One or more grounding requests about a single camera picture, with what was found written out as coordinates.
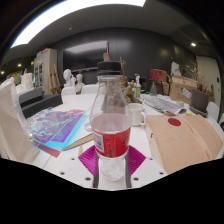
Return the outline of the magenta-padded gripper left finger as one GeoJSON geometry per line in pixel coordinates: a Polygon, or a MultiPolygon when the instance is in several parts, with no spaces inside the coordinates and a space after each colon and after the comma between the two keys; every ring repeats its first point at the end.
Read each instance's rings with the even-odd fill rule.
{"type": "Polygon", "coordinates": [[[75,155],[61,154],[51,158],[45,169],[65,180],[84,188],[97,188],[99,182],[98,158],[95,147],[91,146],[83,153],[75,155]]]}

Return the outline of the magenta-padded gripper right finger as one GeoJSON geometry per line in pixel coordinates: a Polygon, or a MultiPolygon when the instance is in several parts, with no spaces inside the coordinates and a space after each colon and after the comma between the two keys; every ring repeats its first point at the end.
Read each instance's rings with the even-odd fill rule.
{"type": "Polygon", "coordinates": [[[167,176],[165,170],[153,157],[146,157],[133,146],[126,155],[126,185],[140,188],[167,176]]]}

